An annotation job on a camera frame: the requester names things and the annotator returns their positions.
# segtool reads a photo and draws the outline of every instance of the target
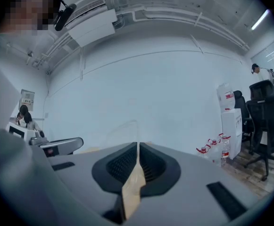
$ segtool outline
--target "black microphone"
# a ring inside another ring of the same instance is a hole
[[[75,11],[76,7],[77,7],[76,4],[71,4],[67,6],[64,11],[59,12],[58,17],[54,21],[54,27],[56,31],[60,31],[63,29],[69,17]]]

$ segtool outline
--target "wooden floor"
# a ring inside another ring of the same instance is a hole
[[[244,168],[247,162],[257,157],[257,154],[253,156],[249,154],[249,142],[245,142],[241,146],[241,152],[233,160],[230,160],[224,169],[256,193],[259,198],[263,198],[274,191],[274,161],[269,160],[269,176],[263,182],[261,178],[266,174],[264,161],[258,161],[246,169]]]

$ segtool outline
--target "black slot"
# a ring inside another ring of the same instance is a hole
[[[207,188],[230,220],[234,220],[247,211],[246,208],[220,182],[208,184]]]
[[[58,170],[62,170],[62,169],[65,169],[65,168],[72,167],[72,166],[75,166],[75,164],[68,161],[68,162],[64,162],[64,163],[61,163],[61,164],[53,165],[52,168],[53,168],[54,171],[58,171]]]

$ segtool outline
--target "computer monitor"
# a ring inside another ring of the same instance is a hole
[[[15,136],[21,137],[24,141],[29,142],[32,137],[36,137],[37,131],[18,126],[12,122],[8,123],[7,131]]]

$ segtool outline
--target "ceiling light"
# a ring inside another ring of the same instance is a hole
[[[272,59],[274,59],[274,58],[269,59],[267,62],[271,61]]]
[[[266,10],[262,16],[260,16],[260,18],[256,21],[256,23],[251,27],[251,30],[254,30],[260,23],[261,21],[264,20],[264,18],[268,15],[268,13],[270,12],[270,10]]]
[[[272,53],[268,54],[268,55],[266,56],[266,58],[267,58],[269,55],[273,54],[273,53],[274,53],[274,51],[273,51]]]

